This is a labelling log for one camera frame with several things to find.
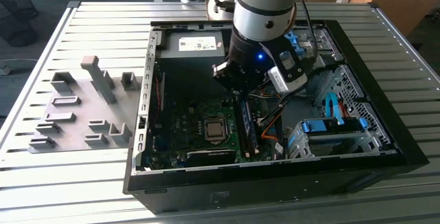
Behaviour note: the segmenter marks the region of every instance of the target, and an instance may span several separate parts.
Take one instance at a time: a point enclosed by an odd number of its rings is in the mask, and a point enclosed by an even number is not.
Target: cpu socket
[[[226,128],[223,118],[207,118],[205,123],[205,140],[213,145],[226,139]]]

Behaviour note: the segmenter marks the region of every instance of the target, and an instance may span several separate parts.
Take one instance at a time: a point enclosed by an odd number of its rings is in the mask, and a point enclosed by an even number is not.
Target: metal case frame
[[[367,98],[378,120],[399,153],[378,157],[299,159],[294,163],[278,161],[270,165],[221,167],[211,170],[175,171],[159,174],[135,174],[131,171],[135,154],[142,151],[146,135],[135,131],[129,144],[123,178],[123,193],[131,194],[153,213],[182,210],[217,209],[262,202],[297,201],[303,198],[355,192],[383,178],[406,173],[427,164],[407,129],[383,95],[353,45],[335,21],[323,24],[345,58],[357,84]],[[149,35],[145,73],[151,73],[159,32],[229,29],[229,22],[153,22]],[[139,118],[147,113],[138,106]]]

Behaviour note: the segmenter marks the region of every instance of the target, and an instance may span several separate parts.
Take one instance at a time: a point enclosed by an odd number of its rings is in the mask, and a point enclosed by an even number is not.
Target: slotted aluminum table
[[[205,7],[70,4],[0,131],[0,222],[440,223],[438,77],[379,9],[309,4],[309,10],[311,19],[338,20],[429,165],[350,195],[154,216],[121,193],[126,149],[29,154],[27,141],[53,72],[78,69],[79,58],[97,55],[110,75],[141,73],[149,22],[203,20]]]

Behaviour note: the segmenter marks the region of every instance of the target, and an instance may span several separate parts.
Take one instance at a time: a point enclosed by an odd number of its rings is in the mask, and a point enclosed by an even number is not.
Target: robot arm
[[[295,90],[306,82],[283,37],[293,24],[294,3],[295,0],[235,0],[229,58],[213,68],[214,78],[234,93],[255,89],[265,73],[278,93]]]

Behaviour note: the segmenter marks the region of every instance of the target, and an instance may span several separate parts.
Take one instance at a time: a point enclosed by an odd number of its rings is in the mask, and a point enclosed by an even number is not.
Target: mesh wastebasket
[[[0,37],[14,47],[30,45],[35,40],[35,32],[26,20],[18,19],[18,5],[7,8],[0,3]]]
[[[13,12],[19,20],[27,20],[38,14],[30,0],[0,0],[0,3]]]

